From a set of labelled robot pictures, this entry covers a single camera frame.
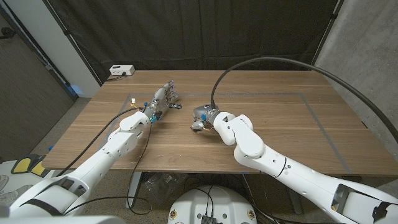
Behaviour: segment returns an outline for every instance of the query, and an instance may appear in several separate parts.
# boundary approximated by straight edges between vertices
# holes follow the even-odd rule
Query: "power strip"
[[[126,75],[132,75],[136,69],[132,65],[112,65],[109,71],[111,75],[122,75],[123,72],[126,72]]]

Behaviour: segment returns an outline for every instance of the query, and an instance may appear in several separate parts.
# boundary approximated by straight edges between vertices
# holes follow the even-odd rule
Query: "concrete wall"
[[[93,97],[100,86],[42,0],[6,0],[51,61],[80,97]]]
[[[315,65],[357,88],[398,128],[398,1],[346,0]],[[398,161],[398,145],[383,123],[332,84]]]

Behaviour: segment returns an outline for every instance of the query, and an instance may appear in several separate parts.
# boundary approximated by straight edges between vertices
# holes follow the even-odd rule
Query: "black curtain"
[[[311,63],[337,0],[49,2],[104,82],[119,63],[137,70],[225,70],[260,56]]]

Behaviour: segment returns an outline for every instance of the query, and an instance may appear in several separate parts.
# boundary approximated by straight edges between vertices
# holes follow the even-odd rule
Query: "wooden table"
[[[210,102],[222,71],[136,71],[105,83],[43,165],[63,169],[120,111],[152,99],[164,83],[174,80],[180,110],[168,110],[152,125],[152,133],[137,171],[258,173],[238,164],[234,146],[225,146],[216,131],[194,133],[192,111]],[[233,71],[217,88],[215,102],[223,111],[245,114],[254,131],[276,151],[330,175],[397,175],[398,163],[383,148],[340,95],[316,72]],[[73,166],[76,168],[106,142],[121,116]],[[112,169],[133,169],[144,150],[149,128],[137,147]]]

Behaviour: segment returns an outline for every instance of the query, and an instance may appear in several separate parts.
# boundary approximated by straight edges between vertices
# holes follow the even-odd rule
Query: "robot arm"
[[[227,145],[236,143],[235,159],[242,165],[273,176],[308,198],[341,223],[395,223],[398,199],[373,187],[321,174],[273,150],[253,131],[245,115],[201,106],[194,111],[192,129],[211,124]]]
[[[154,99],[142,111],[124,118],[120,127],[109,135],[108,142],[76,170],[60,177],[46,179],[21,195],[10,207],[10,217],[50,217],[88,200],[92,189],[112,165],[131,152],[142,137],[143,129],[154,123],[177,99],[172,91],[173,81],[159,88]],[[78,215],[84,206],[68,215]]]

